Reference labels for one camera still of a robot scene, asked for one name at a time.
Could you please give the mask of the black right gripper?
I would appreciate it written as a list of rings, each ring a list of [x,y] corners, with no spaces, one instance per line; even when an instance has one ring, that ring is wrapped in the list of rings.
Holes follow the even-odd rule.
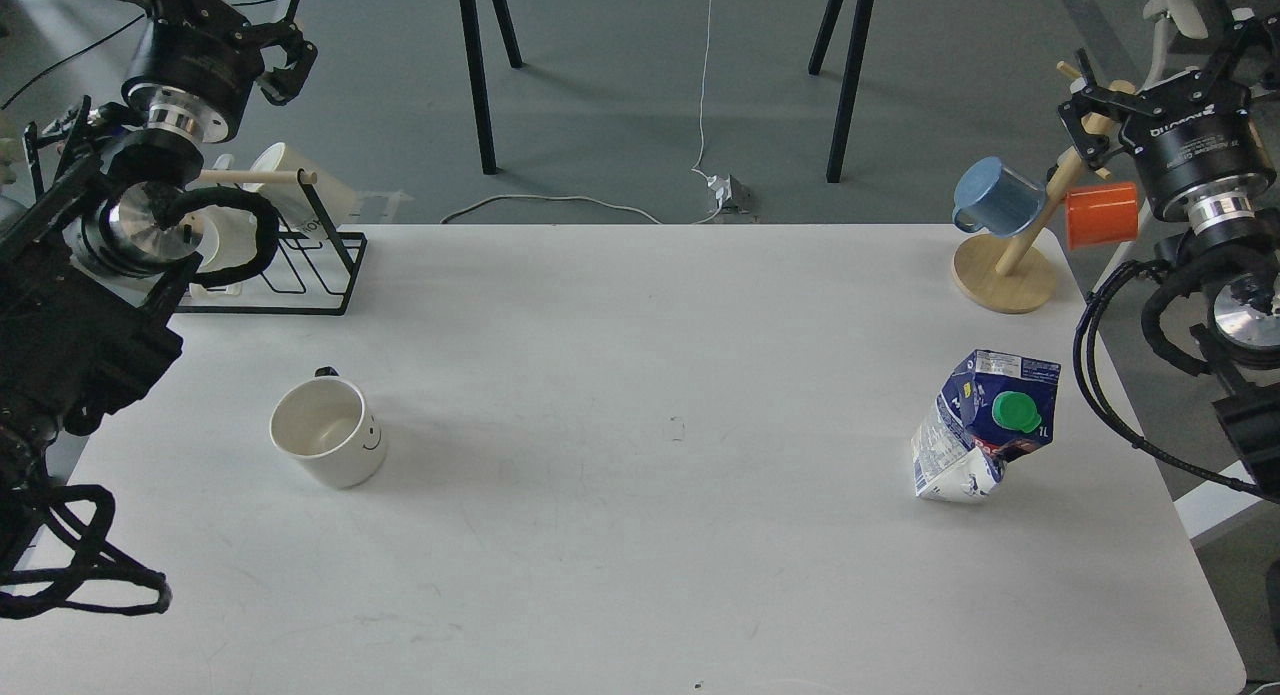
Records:
[[[1236,76],[1248,52],[1265,52],[1267,67],[1254,79]],[[1060,61],[1069,97],[1060,118],[1070,147],[1061,165],[1076,161],[1100,180],[1112,180],[1107,163],[1121,154],[1115,133],[1138,102],[1138,84],[1116,79],[1101,84],[1088,54]],[[1120,127],[1120,143],[1135,163],[1151,212],[1161,221],[1187,221],[1192,189],[1217,180],[1243,186],[1257,197],[1272,186],[1272,165],[1253,124],[1251,101],[1277,101],[1279,15],[1249,17],[1226,29],[1222,44],[1199,70],[1199,81],[1166,81],[1147,95],[1160,116],[1134,113]]]

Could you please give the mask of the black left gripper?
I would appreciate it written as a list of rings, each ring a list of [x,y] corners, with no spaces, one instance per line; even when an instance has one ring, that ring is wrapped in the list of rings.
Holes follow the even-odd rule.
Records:
[[[145,113],[164,93],[196,99],[209,143],[238,133],[255,81],[268,102],[284,106],[301,93],[317,60],[316,45],[296,19],[302,0],[278,0],[276,19],[259,26],[223,0],[110,1],[133,4],[148,20],[122,84],[124,102]],[[243,28],[246,45],[236,38]],[[259,51],[273,47],[282,49],[285,63],[265,72]]]

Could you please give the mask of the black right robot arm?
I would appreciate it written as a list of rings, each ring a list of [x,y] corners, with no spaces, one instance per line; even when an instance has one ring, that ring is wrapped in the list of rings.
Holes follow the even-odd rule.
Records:
[[[1085,403],[1133,448],[1212,484],[1263,502],[1277,500],[1277,387],[1247,370],[1277,367],[1277,211],[1257,200],[1277,180],[1251,116],[1252,104],[1277,97],[1277,15],[1235,17],[1208,60],[1140,93],[1094,81],[1079,54],[1083,84],[1060,104],[1075,152],[1097,170],[1133,157],[1151,212],[1187,230],[1161,241],[1155,259],[1120,262],[1088,294],[1071,362]],[[1162,361],[1219,381],[1213,411],[1247,480],[1180,461],[1126,425],[1094,369],[1100,323],[1133,279],[1156,282],[1140,311],[1140,332]]]

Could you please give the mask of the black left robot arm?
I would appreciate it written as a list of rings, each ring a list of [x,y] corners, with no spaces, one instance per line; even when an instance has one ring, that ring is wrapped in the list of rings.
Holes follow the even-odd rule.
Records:
[[[3,617],[165,612],[165,575],[111,545],[113,494],[52,483],[46,453],[143,398],[180,356],[189,285],[259,276],[282,215],[264,195],[197,186],[202,145],[238,133],[251,90],[275,106],[317,58],[296,12],[253,24],[224,0],[132,3],[147,28],[119,102],[83,99],[23,134],[36,198],[3,200]]]

